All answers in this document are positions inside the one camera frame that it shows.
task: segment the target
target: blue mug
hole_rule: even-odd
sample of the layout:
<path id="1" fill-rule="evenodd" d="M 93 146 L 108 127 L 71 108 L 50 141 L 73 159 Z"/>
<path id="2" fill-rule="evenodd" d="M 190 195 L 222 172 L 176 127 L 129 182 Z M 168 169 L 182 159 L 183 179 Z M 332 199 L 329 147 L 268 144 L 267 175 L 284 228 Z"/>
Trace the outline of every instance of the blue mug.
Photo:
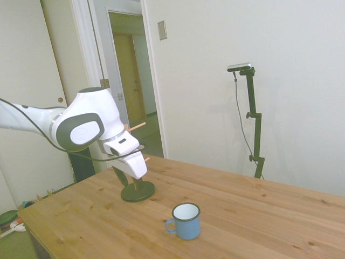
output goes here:
<path id="1" fill-rule="evenodd" d="M 195 239 L 200 234 L 200 208 L 190 202 L 181 203 L 172 210 L 171 220 L 165 223 L 168 233 L 176 233 L 179 238 L 185 240 Z M 175 229 L 169 230 L 168 225 L 175 222 Z"/>

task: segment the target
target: mug handle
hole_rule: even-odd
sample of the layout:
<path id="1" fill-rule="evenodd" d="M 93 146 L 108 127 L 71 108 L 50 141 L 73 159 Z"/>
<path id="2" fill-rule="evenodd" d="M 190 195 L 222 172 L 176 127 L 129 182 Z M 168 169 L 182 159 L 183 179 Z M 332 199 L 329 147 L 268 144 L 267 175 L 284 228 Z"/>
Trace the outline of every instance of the mug handle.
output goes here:
<path id="1" fill-rule="evenodd" d="M 173 222 L 174 222 L 174 219 L 171 219 L 171 220 L 168 220 L 168 221 L 165 223 L 165 228 L 167 229 L 167 232 L 170 233 L 170 234 L 176 233 L 176 229 L 174 229 L 174 230 L 169 230 L 169 229 L 168 229 L 168 225 L 169 225 L 170 223 L 173 223 Z"/>

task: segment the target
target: round base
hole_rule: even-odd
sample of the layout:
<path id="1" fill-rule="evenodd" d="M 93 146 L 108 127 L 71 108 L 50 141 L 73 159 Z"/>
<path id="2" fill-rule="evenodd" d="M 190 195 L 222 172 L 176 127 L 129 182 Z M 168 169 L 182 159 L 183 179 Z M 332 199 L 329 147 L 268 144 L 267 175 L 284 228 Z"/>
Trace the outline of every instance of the round base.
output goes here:
<path id="1" fill-rule="evenodd" d="M 134 183 L 127 185 L 121 191 L 121 198 L 127 202 L 139 202 L 146 200 L 155 193 L 155 186 L 151 182 L 143 181 L 140 190 L 136 190 Z"/>

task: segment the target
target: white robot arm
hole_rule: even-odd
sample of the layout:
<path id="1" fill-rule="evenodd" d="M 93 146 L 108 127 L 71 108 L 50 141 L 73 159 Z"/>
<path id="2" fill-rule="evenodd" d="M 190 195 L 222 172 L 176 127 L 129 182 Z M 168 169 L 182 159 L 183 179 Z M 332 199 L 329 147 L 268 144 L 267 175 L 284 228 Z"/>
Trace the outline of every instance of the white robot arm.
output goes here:
<path id="1" fill-rule="evenodd" d="M 97 141 L 108 158 L 127 155 L 109 163 L 119 170 L 140 179 L 146 164 L 139 142 L 125 130 L 119 110 L 108 90 L 91 87 L 81 90 L 68 108 L 35 108 L 14 104 L 23 111 L 59 148 L 78 152 Z M 31 131 L 42 134 L 14 107 L 0 102 L 0 128 Z"/>

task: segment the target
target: door hinge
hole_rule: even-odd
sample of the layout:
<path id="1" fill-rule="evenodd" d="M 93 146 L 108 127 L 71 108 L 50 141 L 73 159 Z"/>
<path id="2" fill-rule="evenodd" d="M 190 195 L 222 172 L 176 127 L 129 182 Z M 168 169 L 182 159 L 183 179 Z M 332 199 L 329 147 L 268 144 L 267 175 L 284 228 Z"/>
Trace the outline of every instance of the door hinge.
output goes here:
<path id="1" fill-rule="evenodd" d="M 101 87 L 103 87 L 103 88 L 110 88 L 110 84 L 109 84 L 109 79 L 108 78 L 101 79 L 100 82 L 101 82 Z"/>

